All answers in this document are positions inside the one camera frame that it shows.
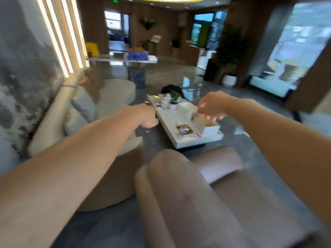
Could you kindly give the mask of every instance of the coffee table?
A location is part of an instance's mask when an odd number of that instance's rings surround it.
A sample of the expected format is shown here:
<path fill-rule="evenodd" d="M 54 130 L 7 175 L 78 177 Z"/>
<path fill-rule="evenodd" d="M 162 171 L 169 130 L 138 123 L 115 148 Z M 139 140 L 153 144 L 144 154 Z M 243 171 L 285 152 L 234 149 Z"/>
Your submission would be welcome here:
<path fill-rule="evenodd" d="M 221 131 L 209 136 L 199 137 L 197 134 L 193 134 L 192 137 L 181 137 L 176 129 L 177 123 L 183 122 L 196 132 L 194 124 L 190 120 L 184 118 L 177 110 L 163 110 L 162 108 L 157 108 L 154 96 L 148 95 L 147 99 L 154 106 L 157 118 L 176 149 L 222 140 L 224 134 Z"/>

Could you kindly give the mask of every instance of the black bag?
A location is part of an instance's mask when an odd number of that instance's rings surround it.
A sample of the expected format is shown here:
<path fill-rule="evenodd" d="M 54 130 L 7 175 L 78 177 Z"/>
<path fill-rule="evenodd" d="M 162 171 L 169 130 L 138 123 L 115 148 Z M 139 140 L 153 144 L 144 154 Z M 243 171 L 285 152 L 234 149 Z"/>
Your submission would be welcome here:
<path fill-rule="evenodd" d="M 161 90 L 161 94 L 167 94 L 167 93 L 170 93 L 171 91 L 176 91 L 178 94 L 180 94 L 180 96 L 184 99 L 186 99 L 184 97 L 184 94 L 182 92 L 182 88 L 181 87 L 178 87 L 176 85 L 173 85 L 173 84 L 170 84 L 168 86 L 164 86 Z"/>

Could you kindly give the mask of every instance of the paper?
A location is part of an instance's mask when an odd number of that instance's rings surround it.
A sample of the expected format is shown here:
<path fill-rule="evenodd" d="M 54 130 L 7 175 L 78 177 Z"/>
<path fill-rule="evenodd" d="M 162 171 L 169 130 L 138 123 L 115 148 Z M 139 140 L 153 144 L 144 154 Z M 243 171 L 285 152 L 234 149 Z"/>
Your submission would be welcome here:
<path fill-rule="evenodd" d="M 159 43 L 160 40 L 161 40 L 161 36 L 153 35 L 151 42 Z"/>

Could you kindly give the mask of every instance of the sofa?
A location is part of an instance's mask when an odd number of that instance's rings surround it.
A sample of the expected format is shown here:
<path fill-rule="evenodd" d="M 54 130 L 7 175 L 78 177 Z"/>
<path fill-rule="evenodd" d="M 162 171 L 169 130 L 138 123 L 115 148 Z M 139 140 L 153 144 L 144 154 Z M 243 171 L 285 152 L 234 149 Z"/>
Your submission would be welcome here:
<path fill-rule="evenodd" d="M 138 170 L 135 188 L 150 248 L 290 248 L 311 237 L 233 148 L 191 160 L 163 150 Z"/>
<path fill-rule="evenodd" d="M 95 104 L 95 119 L 111 116 L 135 99 L 136 87 L 131 81 L 103 80 L 95 69 L 81 69 L 54 88 L 56 97 L 29 144 L 31 157 L 67 136 L 64 121 L 79 86 Z M 98 210 L 132 196 L 135 193 L 134 174 L 142 165 L 143 139 L 133 133 L 78 211 Z"/>

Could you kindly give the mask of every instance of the forearm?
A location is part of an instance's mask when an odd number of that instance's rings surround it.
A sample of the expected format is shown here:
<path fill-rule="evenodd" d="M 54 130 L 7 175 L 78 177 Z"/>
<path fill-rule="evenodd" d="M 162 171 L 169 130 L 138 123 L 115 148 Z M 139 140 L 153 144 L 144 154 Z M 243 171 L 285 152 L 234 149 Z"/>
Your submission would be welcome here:
<path fill-rule="evenodd" d="M 0 180 L 0 247 L 49 247 L 141 123 L 127 110 L 66 137 Z"/>
<path fill-rule="evenodd" d="M 234 99 L 227 113 L 247 131 L 276 172 L 331 227 L 331 138 L 252 100 Z"/>

